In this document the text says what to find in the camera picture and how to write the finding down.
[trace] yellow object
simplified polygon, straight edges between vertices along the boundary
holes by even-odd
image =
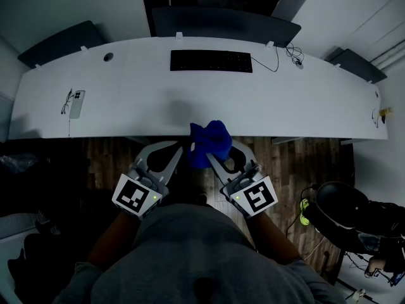
[[[394,112],[394,110],[392,109],[392,107],[388,107],[388,108],[381,109],[381,110],[378,112],[378,114],[379,114],[381,117],[383,117],[383,116],[386,116],[386,115],[391,115],[393,112]]]
[[[299,221],[301,222],[302,225],[309,225],[309,220],[302,214],[305,208],[309,206],[309,201],[308,199],[304,198],[302,202],[299,204],[299,208],[301,209],[301,214],[299,214]]]

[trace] forearm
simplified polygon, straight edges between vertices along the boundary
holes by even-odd
[[[110,268],[130,251],[139,225],[137,217],[121,212],[97,240],[87,261],[103,271]]]
[[[297,248],[285,237],[265,212],[246,220],[247,227],[260,254],[280,264],[300,258]]]

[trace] white cable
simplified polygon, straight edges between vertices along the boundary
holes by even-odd
[[[313,253],[314,251],[317,249],[317,247],[319,247],[321,245],[321,243],[323,242],[323,240],[325,240],[325,237],[322,238],[321,242],[318,243],[318,245],[314,248],[314,250],[311,251],[311,253],[304,259],[307,260]]]

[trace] gray shirt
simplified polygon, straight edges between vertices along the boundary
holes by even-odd
[[[279,265],[224,214],[186,204],[156,208],[132,251],[106,272],[78,263],[54,302],[198,303],[194,283],[202,277],[213,282],[211,303],[345,303],[303,261]]]

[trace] white desk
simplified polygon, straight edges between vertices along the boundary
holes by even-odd
[[[327,62],[306,55],[300,70],[278,49],[276,73],[253,60],[253,73],[171,72],[172,49],[247,52],[277,65],[274,47],[230,39],[153,37],[95,47],[24,74],[9,138],[188,135],[191,122],[211,120],[233,136],[387,138],[386,126],[371,119],[378,87]],[[70,88],[86,95],[69,124],[61,107]]]

